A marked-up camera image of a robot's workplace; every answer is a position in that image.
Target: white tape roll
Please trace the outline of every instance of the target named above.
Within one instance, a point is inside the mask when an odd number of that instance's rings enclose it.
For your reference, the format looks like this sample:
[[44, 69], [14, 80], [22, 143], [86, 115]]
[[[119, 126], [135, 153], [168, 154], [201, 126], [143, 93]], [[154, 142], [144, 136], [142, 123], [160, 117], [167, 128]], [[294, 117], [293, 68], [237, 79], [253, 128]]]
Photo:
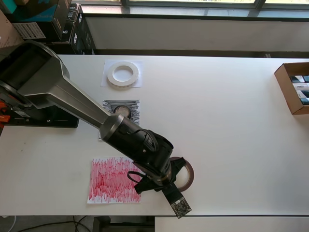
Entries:
[[[121, 68], [122, 66], [123, 66], [123, 69], [127, 69], [129, 67], [132, 70], [131, 78], [126, 81], [119, 81], [114, 76], [115, 70], [122, 69]], [[139, 77], [139, 69], [136, 67], [135, 64], [131, 62], [126, 62], [126, 61], [113, 64], [107, 72], [107, 79], [109, 80], [109, 82], [118, 87], [131, 86], [137, 81], [138, 77]]]

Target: red scribbled paper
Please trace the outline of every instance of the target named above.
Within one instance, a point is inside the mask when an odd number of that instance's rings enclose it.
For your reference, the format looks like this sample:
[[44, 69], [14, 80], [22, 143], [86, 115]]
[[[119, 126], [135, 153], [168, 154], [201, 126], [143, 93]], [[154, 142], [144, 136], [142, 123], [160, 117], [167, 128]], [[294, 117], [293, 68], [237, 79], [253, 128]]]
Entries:
[[140, 172], [129, 158], [93, 159], [88, 203], [139, 203], [136, 183], [128, 179], [128, 171]]

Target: brown tape roll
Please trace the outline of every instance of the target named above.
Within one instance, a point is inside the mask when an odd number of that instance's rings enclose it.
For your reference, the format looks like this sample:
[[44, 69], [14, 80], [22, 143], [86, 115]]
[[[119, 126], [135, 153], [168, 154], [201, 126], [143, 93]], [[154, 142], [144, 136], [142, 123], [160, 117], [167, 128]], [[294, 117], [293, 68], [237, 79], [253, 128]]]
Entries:
[[[176, 160], [176, 159], [179, 159], [179, 158], [180, 157], [170, 157], [169, 160]], [[193, 168], [192, 168], [191, 164], [187, 160], [185, 160], [185, 162], [186, 162], [185, 168], [187, 169], [187, 171], [189, 173], [189, 180], [188, 180], [188, 182], [184, 186], [178, 188], [178, 190], [180, 192], [186, 191], [192, 185], [193, 180], [194, 180]]]

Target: black box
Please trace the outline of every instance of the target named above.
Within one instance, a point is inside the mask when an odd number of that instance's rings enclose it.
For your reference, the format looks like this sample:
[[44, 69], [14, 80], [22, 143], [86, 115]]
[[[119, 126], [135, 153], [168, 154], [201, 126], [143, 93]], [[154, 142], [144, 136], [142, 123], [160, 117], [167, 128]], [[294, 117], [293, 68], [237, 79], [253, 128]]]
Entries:
[[89, 30], [89, 27], [88, 27], [86, 20], [82, 24], [82, 28], [80, 30], [80, 33], [82, 35], [82, 39], [83, 39], [83, 42], [84, 42], [85, 47], [86, 47], [86, 54], [95, 55], [96, 46], [95, 46], [95, 43], [92, 39], [92, 36], [91, 36], [91, 33], [90, 33], [90, 30]]
[[76, 24], [67, 22], [60, 42], [46, 43], [57, 54], [85, 55], [86, 49]]
[[81, 30], [84, 23], [84, 14], [80, 4], [72, 3], [70, 5], [67, 21], [75, 23], [77, 28]]
[[60, 41], [71, 0], [29, 0], [6, 16], [23, 39]]

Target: masking tape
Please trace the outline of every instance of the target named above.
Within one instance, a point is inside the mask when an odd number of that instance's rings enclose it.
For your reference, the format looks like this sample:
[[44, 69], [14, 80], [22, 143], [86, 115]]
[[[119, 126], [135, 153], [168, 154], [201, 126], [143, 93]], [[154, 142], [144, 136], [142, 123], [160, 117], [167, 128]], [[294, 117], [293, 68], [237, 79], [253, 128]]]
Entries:
[[[116, 80], [116, 78], [114, 77], [114, 72], [117, 68], [121, 67], [121, 66], [127, 66], [132, 70], [132, 76], [130, 79], [128, 79], [127, 81], [118, 81]], [[128, 87], [133, 85], [137, 79], [139, 77], [139, 69], [136, 67], [135, 64], [131, 63], [131, 62], [127, 62], [127, 61], [122, 61], [122, 62], [118, 62], [113, 64], [108, 72], [107, 72], [107, 79], [109, 80], [109, 82], [117, 87]]]
[[[180, 159], [180, 157], [170, 157], [169, 160], [177, 160], [177, 159]], [[186, 191], [193, 183], [193, 180], [194, 180], [194, 171], [193, 171], [193, 168], [191, 166], [191, 164], [186, 160], [186, 165], [185, 165], [185, 168], [187, 169], [188, 171], [188, 181], [187, 183], [185, 183], [185, 185], [181, 186], [181, 187], [177, 187], [178, 190], [180, 192], [183, 192], [183, 191]]]

